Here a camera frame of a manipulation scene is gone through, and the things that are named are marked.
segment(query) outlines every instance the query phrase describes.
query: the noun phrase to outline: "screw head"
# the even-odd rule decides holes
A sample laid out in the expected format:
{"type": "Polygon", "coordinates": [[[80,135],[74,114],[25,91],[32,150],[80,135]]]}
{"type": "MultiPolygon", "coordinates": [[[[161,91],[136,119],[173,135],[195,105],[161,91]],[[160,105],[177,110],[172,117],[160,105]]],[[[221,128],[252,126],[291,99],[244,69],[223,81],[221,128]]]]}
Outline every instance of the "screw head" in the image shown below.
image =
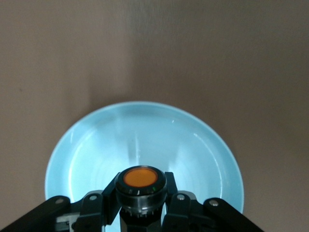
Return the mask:
{"type": "Polygon", "coordinates": [[[185,199],[185,196],[182,195],[182,194],[178,194],[178,195],[177,195],[177,199],[178,199],[179,201],[183,201],[183,200],[185,199]]]}
{"type": "Polygon", "coordinates": [[[219,203],[216,200],[210,200],[209,204],[211,204],[212,206],[215,206],[215,207],[219,205],[219,203]]]}
{"type": "Polygon", "coordinates": [[[58,198],[58,199],[55,201],[56,204],[61,204],[61,203],[63,203],[63,202],[64,202],[64,199],[63,199],[63,198],[58,198]]]}

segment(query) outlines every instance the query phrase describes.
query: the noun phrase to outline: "orange lens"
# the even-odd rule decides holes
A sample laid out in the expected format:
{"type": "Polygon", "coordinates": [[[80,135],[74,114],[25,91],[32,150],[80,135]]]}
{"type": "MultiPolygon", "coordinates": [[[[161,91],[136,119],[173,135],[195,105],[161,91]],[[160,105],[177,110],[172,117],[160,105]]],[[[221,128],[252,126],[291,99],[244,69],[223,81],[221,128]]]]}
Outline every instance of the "orange lens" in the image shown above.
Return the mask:
{"type": "Polygon", "coordinates": [[[141,188],[154,184],[158,180],[157,173],[150,168],[135,168],[128,171],[124,176],[125,184],[141,188]]]}

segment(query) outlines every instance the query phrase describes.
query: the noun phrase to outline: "camera lens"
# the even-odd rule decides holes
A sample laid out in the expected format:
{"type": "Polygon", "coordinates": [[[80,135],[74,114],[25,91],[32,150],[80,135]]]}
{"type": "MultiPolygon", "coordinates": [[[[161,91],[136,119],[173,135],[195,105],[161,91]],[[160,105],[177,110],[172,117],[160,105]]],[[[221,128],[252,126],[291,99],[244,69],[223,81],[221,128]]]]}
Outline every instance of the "camera lens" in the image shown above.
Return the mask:
{"type": "Polygon", "coordinates": [[[115,179],[117,200],[132,215],[143,216],[160,208],[167,195],[166,177],[150,166],[135,166],[115,179]]]}

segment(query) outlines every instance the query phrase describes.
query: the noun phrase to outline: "lens ring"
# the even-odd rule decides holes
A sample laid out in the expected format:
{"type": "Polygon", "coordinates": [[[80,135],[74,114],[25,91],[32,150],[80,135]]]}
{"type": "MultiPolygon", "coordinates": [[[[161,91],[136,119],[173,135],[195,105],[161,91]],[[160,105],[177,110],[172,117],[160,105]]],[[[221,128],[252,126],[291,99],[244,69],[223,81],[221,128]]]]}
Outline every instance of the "lens ring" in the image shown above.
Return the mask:
{"type": "Polygon", "coordinates": [[[141,165],[125,169],[123,172],[121,172],[115,179],[115,185],[116,189],[119,192],[127,195],[131,196],[150,195],[160,191],[166,185],[166,177],[164,173],[157,168],[141,165]],[[125,175],[136,169],[151,170],[152,172],[156,173],[156,180],[150,181],[149,182],[150,184],[144,187],[138,187],[138,185],[136,186],[128,185],[125,182],[125,175]]]}

